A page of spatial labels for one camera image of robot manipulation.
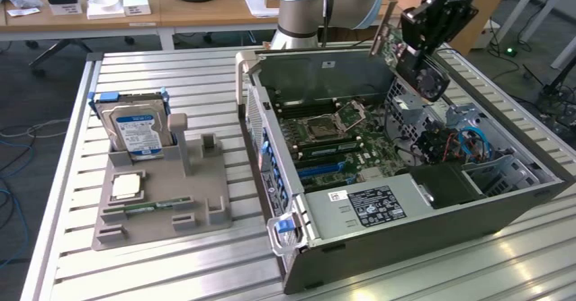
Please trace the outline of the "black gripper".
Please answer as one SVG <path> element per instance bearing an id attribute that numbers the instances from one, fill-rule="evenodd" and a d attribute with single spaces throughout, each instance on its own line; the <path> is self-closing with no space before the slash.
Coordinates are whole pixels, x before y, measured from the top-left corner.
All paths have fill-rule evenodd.
<path id="1" fill-rule="evenodd" d="M 402 11 L 404 43 L 417 55 L 430 54 L 453 39 L 476 14 L 472 0 L 421 0 L 417 7 Z"/>

